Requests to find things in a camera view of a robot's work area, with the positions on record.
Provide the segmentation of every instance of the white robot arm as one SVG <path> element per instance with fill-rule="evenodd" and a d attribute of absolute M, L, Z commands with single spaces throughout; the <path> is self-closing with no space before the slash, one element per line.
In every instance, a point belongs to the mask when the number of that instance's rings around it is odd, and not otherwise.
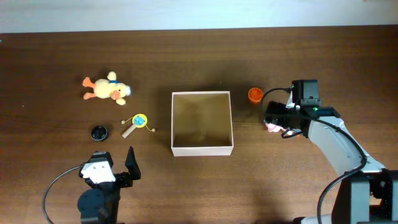
<path fill-rule="evenodd" d="M 270 101 L 264 122 L 292 136 L 303 134 L 324 153 L 339 177 L 321 194 L 317 217 L 297 218 L 299 224 L 398 223 L 398 171 L 387 170 L 352 137 L 332 107 L 322 107 L 316 80 L 295 80 L 287 104 Z M 320 215 L 326 193 L 342 181 L 332 214 Z M 382 199 L 369 204 L 369 194 Z"/>

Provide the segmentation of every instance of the duck's orange beak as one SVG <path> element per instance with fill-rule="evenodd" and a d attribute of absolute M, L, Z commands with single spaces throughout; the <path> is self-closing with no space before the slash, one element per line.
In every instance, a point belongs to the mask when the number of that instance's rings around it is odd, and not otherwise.
<path fill-rule="evenodd" d="M 113 92 L 111 93 L 111 98 L 112 98 L 112 100 L 117 100 L 117 99 L 119 99 L 119 98 L 120 98 L 120 92 L 117 91 L 117 90 L 113 91 Z"/>

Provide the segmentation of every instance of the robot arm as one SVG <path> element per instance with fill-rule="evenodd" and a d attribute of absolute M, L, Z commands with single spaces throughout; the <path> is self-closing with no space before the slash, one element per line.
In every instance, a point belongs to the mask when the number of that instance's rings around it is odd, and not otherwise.
<path fill-rule="evenodd" d="M 82 224 L 116 224 L 120 189 L 132 187 L 132 181 L 141 178 L 132 147 L 125 163 L 128 172 L 113 174 L 112 166 L 109 152 L 95 152 L 81 168 L 79 176 L 91 187 L 77 203 Z"/>
<path fill-rule="evenodd" d="M 341 177 L 333 212 L 322 216 L 323 223 L 398 223 L 398 171 L 387 170 L 373 159 L 348 132 L 334 108 L 322 107 L 316 80 L 293 81 L 287 104 L 269 102 L 264 122 L 302 133 L 321 149 Z M 381 204 L 370 206 L 369 194 L 382 199 Z M 298 223 L 318 223 L 319 211 L 318 218 Z"/>

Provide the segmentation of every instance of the duck's orange feet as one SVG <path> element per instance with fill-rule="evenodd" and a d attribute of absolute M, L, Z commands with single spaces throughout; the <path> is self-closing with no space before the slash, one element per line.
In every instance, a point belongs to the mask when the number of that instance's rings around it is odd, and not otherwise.
<path fill-rule="evenodd" d="M 84 87 L 91 87 L 91 88 L 95 88 L 95 84 L 91 82 L 90 78 L 86 77 L 83 80 L 83 86 Z"/>
<path fill-rule="evenodd" d="M 96 97 L 95 93 L 85 93 L 83 99 L 88 100 L 93 97 Z"/>

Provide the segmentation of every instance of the white wall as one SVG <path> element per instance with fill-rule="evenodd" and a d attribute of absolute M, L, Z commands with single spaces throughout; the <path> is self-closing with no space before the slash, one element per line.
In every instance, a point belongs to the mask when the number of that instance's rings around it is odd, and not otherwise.
<path fill-rule="evenodd" d="M 398 24 L 398 0 L 0 0 L 0 33 Z"/>

